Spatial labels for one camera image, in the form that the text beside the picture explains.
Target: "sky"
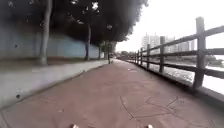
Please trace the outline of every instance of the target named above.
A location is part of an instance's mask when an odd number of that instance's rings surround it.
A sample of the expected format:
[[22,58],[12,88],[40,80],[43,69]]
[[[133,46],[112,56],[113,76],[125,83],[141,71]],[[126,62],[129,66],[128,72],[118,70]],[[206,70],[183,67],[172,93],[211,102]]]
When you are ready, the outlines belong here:
[[[116,51],[137,51],[142,37],[159,35],[180,38],[196,32],[195,19],[204,17],[205,29],[224,25],[224,0],[149,0],[128,41],[119,42]],[[207,48],[224,48],[224,34],[206,38]]]

